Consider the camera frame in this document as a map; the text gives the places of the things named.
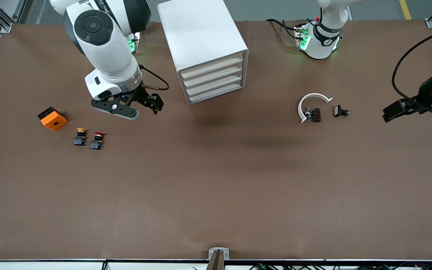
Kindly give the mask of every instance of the white curved bracket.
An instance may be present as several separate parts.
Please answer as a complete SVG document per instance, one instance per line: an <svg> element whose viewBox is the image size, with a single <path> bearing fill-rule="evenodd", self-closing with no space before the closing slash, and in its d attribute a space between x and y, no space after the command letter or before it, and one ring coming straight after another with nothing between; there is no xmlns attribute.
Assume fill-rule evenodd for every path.
<svg viewBox="0 0 432 270"><path fill-rule="evenodd" d="M324 94L318 94L318 93L311 93L311 94L307 94L305 95L301 101L300 104L298 105L298 113L300 114L300 118L301 118L301 123L304 123L307 120L307 117L305 115L305 113L303 112L302 109L302 105L303 105L303 101L307 98L319 98L322 99L323 101L325 101L326 103L329 103L329 101L332 101L333 98L327 98Z"/></svg>

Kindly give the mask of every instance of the green led light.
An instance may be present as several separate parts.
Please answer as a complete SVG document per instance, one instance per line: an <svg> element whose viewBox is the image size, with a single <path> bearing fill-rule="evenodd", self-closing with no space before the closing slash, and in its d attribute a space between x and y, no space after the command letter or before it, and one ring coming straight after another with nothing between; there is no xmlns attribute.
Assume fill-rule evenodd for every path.
<svg viewBox="0 0 432 270"><path fill-rule="evenodd" d="M306 37L301 41L301 49L305 50L308 47L308 41L311 39L311 36L309 34L306 35Z"/></svg>
<svg viewBox="0 0 432 270"><path fill-rule="evenodd" d="M333 51L336 50L336 47L338 46L338 41L339 41L339 36L336 39L336 41L334 42L334 47L333 47Z"/></svg>

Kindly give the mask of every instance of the floor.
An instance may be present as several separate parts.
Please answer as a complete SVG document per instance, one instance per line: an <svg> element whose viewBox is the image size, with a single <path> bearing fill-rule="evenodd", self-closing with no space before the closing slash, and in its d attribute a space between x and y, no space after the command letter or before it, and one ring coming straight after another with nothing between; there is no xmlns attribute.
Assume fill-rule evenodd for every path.
<svg viewBox="0 0 432 270"><path fill-rule="evenodd" d="M166 0L148 0L153 11L151 21L160 22L156 6ZM319 15L316 0L225 0L235 21L264 21L305 19ZM413 20L422 20L432 14L432 0L406 0ZM0 6L12 15L16 8L15 0L0 0ZM400 0L367 0L352 5L354 20L404 20L405 15ZM27 24L62 24L63 17L56 13L48 0L34 0L29 7Z"/></svg>

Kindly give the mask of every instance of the brown paper mat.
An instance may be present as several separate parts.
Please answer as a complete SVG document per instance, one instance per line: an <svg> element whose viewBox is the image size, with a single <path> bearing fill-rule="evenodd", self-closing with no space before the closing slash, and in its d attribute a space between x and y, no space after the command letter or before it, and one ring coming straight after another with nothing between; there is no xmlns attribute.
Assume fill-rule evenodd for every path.
<svg viewBox="0 0 432 270"><path fill-rule="evenodd" d="M93 68L61 25L15 25L0 40L0 259L432 259L432 115L384 123L400 56L422 21L348 22L338 50L311 60L268 22L237 22L245 89L188 106L160 24L139 63L171 84L158 115L95 111ZM432 41L401 67L408 95L432 75ZM145 74L147 84L158 81ZM300 124L299 99L321 123ZM333 118L341 104L351 115ZM53 106L58 132L36 115ZM107 133L75 147L76 128Z"/></svg>

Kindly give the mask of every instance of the orange cube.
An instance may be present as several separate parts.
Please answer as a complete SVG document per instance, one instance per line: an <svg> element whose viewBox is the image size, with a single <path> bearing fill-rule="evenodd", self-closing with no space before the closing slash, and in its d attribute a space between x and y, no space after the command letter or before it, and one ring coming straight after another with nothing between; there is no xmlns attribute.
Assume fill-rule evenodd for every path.
<svg viewBox="0 0 432 270"><path fill-rule="evenodd" d="M68 120L53 107L47 108L42 113L38 114L38 118L43 125L51 130L58 130L68 123Z"/></svg>

